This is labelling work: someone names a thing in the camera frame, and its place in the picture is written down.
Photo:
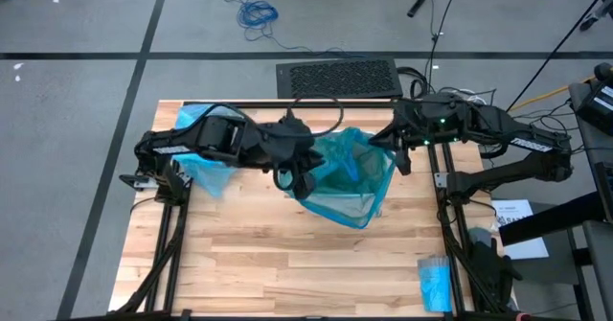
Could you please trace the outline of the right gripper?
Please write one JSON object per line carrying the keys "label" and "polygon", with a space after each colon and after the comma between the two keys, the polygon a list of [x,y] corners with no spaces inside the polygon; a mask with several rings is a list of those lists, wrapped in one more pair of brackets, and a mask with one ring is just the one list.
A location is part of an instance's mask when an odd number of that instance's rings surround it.
{"label": "right gripper", "polygon": [[397,151],[402,142],[408,147],[455,142],[460,139],[460,107],[453,101],[399,100],[395,103],[397,124],[381,129],[369,144]]}

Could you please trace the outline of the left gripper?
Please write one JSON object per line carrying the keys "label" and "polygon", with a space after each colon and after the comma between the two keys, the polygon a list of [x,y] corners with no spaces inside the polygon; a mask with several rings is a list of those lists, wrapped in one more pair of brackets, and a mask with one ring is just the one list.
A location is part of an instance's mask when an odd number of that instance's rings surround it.
{"label": "left gripper", "polygon": [[285,114],[277,122],[258,124],[258,132],[267,168],[310,172],[324,164],[324,155],[314,149],[315,135],[293,114]]}

